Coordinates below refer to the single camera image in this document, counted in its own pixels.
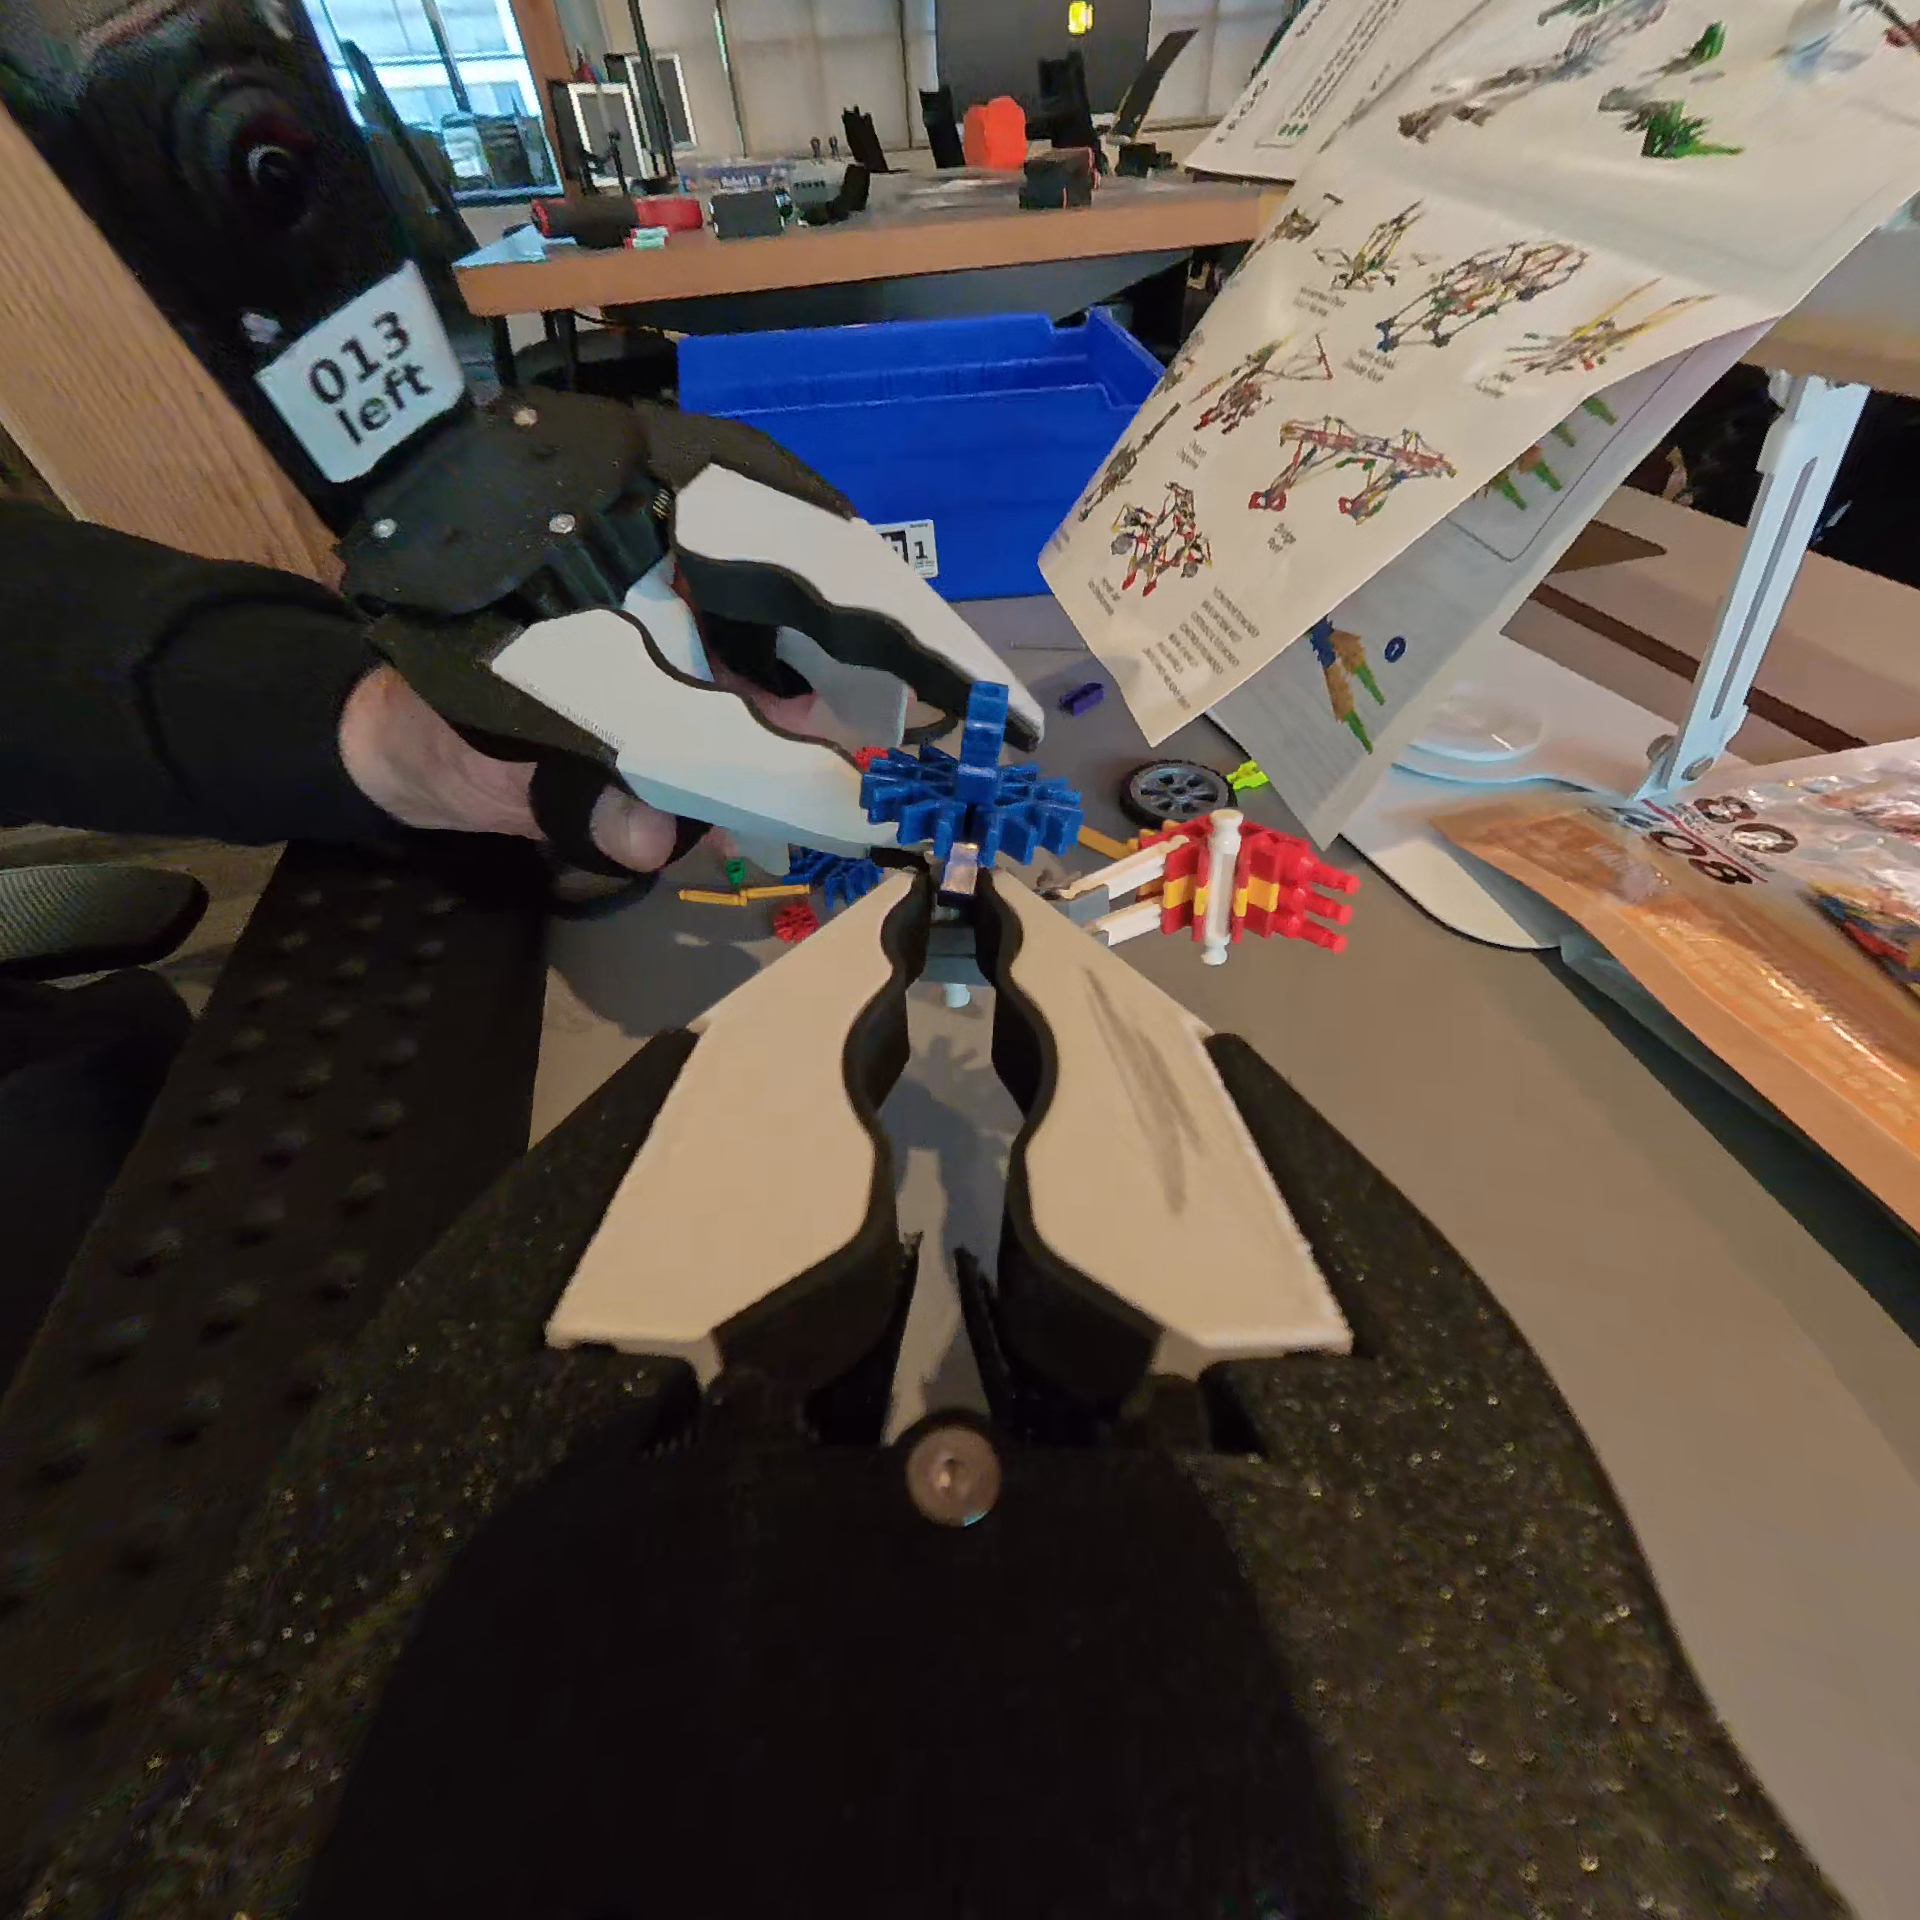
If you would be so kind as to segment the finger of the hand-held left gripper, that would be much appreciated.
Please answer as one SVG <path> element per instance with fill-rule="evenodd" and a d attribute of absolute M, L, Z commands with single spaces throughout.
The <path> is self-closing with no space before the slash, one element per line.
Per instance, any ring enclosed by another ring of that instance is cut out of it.
<path fill-rule="evenodd" d="M 895 823 L 871 821 L 848 753 L 692 679 L 636 616 L 541 620 L 498 647 L 489 671 L 608 748 L 616 779 L 660 811 L 840 858 L 901 849 Z"/>
<path fill-rule="evenodd" d="M 692 673 L 805 705 L 805 736 L 895 748 L 912 708 L 962 715 L 1005 687 L 1005 738 L 1032 753 L 1045 713 L 993 649 L 864 520 L 708 465 L 670 509 Z"/>

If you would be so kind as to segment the red yellow grey toy model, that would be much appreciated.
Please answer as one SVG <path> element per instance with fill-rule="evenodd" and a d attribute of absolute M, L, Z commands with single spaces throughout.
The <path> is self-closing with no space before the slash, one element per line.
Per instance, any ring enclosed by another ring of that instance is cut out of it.
<path fill-rule="evenodd" d="M 1142 829 L 1127 851 L 1047 895 L 1103 946 L 1144 936 L 1189 940 L 1221 967 L 1240 941 L 1343 954 L 1360 881 L 1303 836 L 1248 823 L 1231 808 Z"/>

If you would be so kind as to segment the person's left hand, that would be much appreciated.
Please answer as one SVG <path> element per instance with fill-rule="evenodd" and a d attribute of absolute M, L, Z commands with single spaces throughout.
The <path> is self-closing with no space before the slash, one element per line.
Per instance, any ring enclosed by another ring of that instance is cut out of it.
<path fill-rule="evenodd" d="M 391 666 L 369 671 L 346 696 L 338 755 L 356 792 L 398 826 L 502 834 L 558 851 L 535 816 L 535 769 L 476 749 Z M 623 789 L 602 792 L 586 823 L 596 855 L 623 873 L 668 868 L 679 833 L 674 816 Z"/>

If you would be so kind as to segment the blue plastic bin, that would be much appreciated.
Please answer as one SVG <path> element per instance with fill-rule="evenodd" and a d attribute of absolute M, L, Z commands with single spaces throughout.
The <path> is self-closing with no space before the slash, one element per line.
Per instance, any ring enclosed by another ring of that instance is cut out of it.
<path fill-rule="evenodd" d="M 1162 365 L 1108 313 L 685 336 L 679 404 L 757 428 L 953 603 L 1037 597 L 1040 556 Z"/>

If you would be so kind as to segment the red and black roll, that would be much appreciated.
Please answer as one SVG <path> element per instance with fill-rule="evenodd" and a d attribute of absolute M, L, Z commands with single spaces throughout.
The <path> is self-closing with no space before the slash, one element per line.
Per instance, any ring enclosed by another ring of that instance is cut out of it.
<path fill-rule="evenodd" d="M 548 244 L 657 250 L 668 236 L 702 231 L 704 213 L 696 199 L 684 194 L 535 199 L 533 226 Z"/>

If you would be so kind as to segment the wooden work table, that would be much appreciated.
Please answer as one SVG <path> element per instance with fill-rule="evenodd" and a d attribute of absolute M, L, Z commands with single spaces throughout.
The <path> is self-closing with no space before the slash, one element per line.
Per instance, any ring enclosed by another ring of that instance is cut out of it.
<path fill-rule="evenodd" d="M 466 308 L 510 320 L 573 308 L 786 295 L 821 285 L 1080 268 L 1250 244 L 1280 218 L 1282 184 L 1186 176 L 1120 179 L 1080 208 L 1021 208 L 1016 181 L 934 208 L 873 202 L 829 226 L 719 239 L 681 231 L 657 250 L 524 244 L 508 236 L 455 263 Z"/>

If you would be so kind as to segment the grey toy wheel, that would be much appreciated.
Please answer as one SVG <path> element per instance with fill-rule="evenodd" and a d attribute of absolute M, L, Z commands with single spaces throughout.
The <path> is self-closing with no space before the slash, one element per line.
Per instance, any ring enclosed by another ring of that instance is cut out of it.
<path fill-rule="evenodd" d="M 1117 792 L 1120 811 L 1140 829 L 1186 826 L 1218 809 L 1231 809 L 1234 801 L 1225 776 L 1191 759 L 1142 761 Z"/>

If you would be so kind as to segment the black perforated board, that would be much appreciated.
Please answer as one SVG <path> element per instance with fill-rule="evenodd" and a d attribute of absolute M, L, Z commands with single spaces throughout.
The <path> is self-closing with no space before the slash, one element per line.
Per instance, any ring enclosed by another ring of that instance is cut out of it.
<path fill-rule="evenodd" d="M 349 1344 L 526 1148 L 540 852 L 287 849 L 4 1400 L 4 1853 L 190 1660 Z"/>

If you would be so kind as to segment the large window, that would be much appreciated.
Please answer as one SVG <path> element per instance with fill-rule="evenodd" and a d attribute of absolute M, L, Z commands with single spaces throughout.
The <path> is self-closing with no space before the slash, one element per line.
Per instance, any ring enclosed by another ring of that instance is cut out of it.
<path fill-rule="evenodd" d="M 352 117 L 374 79 L 456 202 L 541 194 L 559 176 L 510 3 L 306 3 Z"/>

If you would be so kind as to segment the black monitor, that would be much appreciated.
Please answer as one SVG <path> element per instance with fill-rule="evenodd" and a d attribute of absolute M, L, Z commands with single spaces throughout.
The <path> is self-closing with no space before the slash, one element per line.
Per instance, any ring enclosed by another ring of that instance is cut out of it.
<path fill-rule="evenodd" d="M 1149 56 L 1149 3 L 1092 3 L 1086 33 L 1069 3 L 934 3 L 934 67 L 956 108 L 1041 99 L 1040 63 L 1084 57 L 1092 112 L 1112 112 Z"/>

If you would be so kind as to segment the grey mesh chair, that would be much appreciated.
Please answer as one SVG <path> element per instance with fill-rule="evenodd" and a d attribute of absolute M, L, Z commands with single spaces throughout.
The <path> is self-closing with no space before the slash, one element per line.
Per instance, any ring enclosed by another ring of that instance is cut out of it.
<path fill-rule="evenodd" d="M 2 872 L 2 979 L 52 980 L 167 961 L 202 922 L 194 875 L 114 861 Z"/>

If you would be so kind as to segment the printed toy set bag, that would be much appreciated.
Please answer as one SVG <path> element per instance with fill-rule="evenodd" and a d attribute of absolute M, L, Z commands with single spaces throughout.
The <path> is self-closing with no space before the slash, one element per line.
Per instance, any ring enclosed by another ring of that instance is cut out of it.
<path fill-rule="evenodd" d="M 1718 770 L 1669 801 L 1520 792 L 1447 842 L 1572 920 L 1917 1227 L 1917 744 Z"/>

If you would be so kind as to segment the person's black hoodie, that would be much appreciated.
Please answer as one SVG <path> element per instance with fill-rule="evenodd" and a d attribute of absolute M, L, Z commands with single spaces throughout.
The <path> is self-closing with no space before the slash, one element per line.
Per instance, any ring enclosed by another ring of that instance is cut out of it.
<path fill-rule="evenodd" d="M 167 1081 L 191 1013 L 161 977 L 2 992 L 2 1383 L 9 1385 Z"/>

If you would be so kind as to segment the toy instruction booklet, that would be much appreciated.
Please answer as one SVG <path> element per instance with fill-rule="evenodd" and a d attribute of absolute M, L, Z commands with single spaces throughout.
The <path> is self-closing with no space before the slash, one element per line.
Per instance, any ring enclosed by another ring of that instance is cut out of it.
<path fill-rule="evenodd" d="M 1330 840 L 1609 488 L 1914 196 L 1914 5 L 1312 5 L 1198 154 L 1288 181 L 1047 543 L 1158 748 Z"/>

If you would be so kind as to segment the white book stand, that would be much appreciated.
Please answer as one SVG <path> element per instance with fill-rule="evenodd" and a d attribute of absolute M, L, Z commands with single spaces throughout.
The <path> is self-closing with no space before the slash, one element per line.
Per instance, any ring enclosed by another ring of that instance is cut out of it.
<path fill-rule="evenodd" d="M 1821 509 L 1874 395 L 1914 399 L 1914 231 L 1861 244 L 1760 344 L 1781 415 L 1760 492 L 1694 655 L 1666 664 L 1687 707 L 1670 723 L 1502 631 L 1474 640 L 1439 707 L 1399 749 L 1343 840 L 1429 916 L 1480 945 L 1537 951 L 1560 916 L 1449 842 L 1438 823 L 1510 796 L 1669 802 L 1732 757 Z"/>

